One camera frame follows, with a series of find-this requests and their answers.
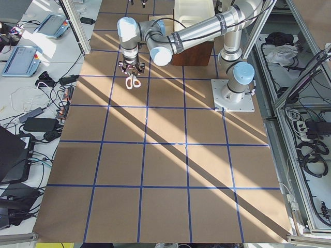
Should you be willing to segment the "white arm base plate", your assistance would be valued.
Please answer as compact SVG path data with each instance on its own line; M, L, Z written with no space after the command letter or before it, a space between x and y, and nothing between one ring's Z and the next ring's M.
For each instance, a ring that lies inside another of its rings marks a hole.
M235 93L228 88L229 80L212 79L212 93L215 111L222 112L254 112L254 104L249 87L245 91Z

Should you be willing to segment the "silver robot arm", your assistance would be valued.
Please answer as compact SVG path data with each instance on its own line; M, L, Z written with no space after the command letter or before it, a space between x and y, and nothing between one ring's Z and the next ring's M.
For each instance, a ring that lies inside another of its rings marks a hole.
M118 65L127 75L127 89L141 86L137 76L143 74L145 64L139 62L139 43L147 45L150 57L157 66L165 66L173 55L224 36L219 60L225 63L229 80L220 94L226 103L240 103L255 74L253 66L241 60L241 31L271 9L271 5L264 5L262 1L231 1L221 13L170 35L165 34L161 19L137 22L130 17L120 18L117 32L123 60Z

